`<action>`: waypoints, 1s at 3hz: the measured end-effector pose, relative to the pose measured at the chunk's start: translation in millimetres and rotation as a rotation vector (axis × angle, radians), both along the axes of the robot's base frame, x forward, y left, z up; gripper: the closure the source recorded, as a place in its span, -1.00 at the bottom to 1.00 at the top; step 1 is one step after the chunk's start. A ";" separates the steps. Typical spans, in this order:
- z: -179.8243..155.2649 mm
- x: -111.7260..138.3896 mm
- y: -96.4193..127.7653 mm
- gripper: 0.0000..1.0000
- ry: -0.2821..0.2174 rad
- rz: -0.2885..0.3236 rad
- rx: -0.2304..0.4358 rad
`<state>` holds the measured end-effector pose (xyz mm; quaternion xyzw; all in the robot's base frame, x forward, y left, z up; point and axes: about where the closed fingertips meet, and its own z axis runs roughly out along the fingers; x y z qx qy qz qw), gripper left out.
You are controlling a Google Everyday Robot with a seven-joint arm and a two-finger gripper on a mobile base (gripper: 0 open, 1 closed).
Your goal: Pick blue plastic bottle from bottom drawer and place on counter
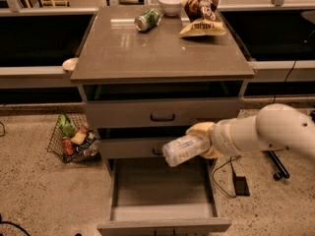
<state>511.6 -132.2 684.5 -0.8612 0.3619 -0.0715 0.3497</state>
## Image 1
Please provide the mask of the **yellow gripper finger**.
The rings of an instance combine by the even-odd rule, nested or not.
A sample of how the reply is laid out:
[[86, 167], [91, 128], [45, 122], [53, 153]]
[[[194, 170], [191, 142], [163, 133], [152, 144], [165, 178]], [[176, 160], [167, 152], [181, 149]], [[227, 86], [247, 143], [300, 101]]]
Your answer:
[[220, 156], [220, 152], [214, 146], [211, 146], [209, 150], [202, 152], [201, 156], [206, 159], [215, 159]]
[[212, 132], [214, 130], [215, 123], [214, 122], [201, 122], [191, 126], [186, 134], [197, 134], [200, 136], [204, 136], [205, 138], [210, 138]]

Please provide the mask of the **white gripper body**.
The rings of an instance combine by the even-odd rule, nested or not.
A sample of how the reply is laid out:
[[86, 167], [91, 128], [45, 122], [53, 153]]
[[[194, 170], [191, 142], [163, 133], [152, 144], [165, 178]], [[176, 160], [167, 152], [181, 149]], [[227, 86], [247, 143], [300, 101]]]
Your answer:
[[220, 120], [212, 133], [213, 146], [225, 156], [237, 156], [238, 150], [231, 137], [230, 128], [233, 119]]

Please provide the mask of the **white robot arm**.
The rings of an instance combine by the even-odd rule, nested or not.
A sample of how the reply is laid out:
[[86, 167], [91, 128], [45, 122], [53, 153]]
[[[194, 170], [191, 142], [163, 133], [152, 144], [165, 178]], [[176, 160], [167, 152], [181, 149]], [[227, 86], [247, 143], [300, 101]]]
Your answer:
[[312, 118], [279, 103], [267, 105], [250, 117], [195, 124], [186, 134], [208, 138], [212, 149], [226, 156], [247, 151], [287, 150], [315, 159]]

